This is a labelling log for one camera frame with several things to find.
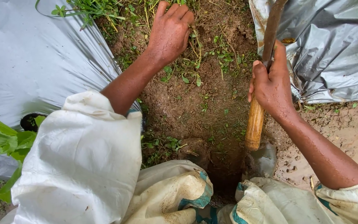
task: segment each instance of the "white raincoat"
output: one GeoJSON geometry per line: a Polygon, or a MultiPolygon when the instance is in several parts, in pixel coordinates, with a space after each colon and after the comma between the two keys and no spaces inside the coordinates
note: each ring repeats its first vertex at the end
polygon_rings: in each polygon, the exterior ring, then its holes
{"type": "Polygon", "coordinates": [[[314,194],[269,178],[238,184],[236,205],[208,205],[213,186],[187,160],[140,170],[140,112],[114,113],[90,90],[50,114],[12,188],[17,224],[358,224],[358,185],[314,194]]]}

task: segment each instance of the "crumpled plastic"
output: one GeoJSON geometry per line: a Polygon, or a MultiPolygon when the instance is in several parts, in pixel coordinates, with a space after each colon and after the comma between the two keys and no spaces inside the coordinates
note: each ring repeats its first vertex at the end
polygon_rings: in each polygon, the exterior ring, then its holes
{"type": "MultiPolygon", "coordinates": [[[[52,17],[65,0],[0,0],[0,120],[20,129],[24,115],[48,115],[67,96],[101,90],[121,73],[97,26],[80,31],[80,16],[52,17]]],[[[133,109],[141,111],[137,102],[133,109]]],[[[0,155],[0,179],[17,162],[0,155]]]]}
{"type": "MultiPolygon", "coordinates": [[[[249,0],[260,55],[273,2],[249,0]]],[[[295,42],[286,48],[292,92],[301,102],[358,100],[358,1],[288,1],[277,39],[291,38],[295,42]]]]}

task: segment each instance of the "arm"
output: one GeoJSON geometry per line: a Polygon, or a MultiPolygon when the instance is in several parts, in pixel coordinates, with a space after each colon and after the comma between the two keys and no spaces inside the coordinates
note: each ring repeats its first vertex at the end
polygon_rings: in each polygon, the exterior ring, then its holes
{"type": "Polygon", "coordinates": [[[165,13],[168,6],[166,1],[158,5],[147,49],[101,91],[117,114],[125,115],[154,75],[186,49],[194,15],[176,3],[165,13]]]}
{"type": "Polygon", "coordinates": [[[260,61],[254,62],[248,101],[255,91],[258,103],[287,132],[324,186],[337,190],[357,185],[358,164],[312,128],[293,107],[285,50],[276,41],[269,74],[260,61]]]}

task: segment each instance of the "wooden handle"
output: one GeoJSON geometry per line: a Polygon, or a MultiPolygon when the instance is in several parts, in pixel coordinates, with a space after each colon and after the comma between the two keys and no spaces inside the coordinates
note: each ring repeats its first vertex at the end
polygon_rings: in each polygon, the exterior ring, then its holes
{"type": "Polygon", "coordinates": [[[264,118],[265,110],[261,107],[261,105],[259,105],[258,101],[256,100],[255,93],[253,93],[251,108],[249,109],[245,140],[245,146],[250,151],[256,151],[259,149],[264,118]]]}

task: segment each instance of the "right hand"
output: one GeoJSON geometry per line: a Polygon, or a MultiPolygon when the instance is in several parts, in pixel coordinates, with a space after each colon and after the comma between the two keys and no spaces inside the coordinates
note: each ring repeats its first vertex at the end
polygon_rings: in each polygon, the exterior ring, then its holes
{"type": "Polygon", "coordinates": [[[286,49],[280,41],[276,40],[274,61],[269,74],[261,61],[254,61],[248,102],[251,102],[253,92],[258,103],[274,119],[286,118],[296,112],[292,104],[286,49]]]}
{"type": "Polygon", "coordinates": [[[150,41],[146,51],[157,61],[166,66],[179,57],[187,47],[190,29],[194,23],[194,14],[186,5],[173,4],[166,9],[169,2],[161,1],[158,4],[154,18],[150,41]]]}

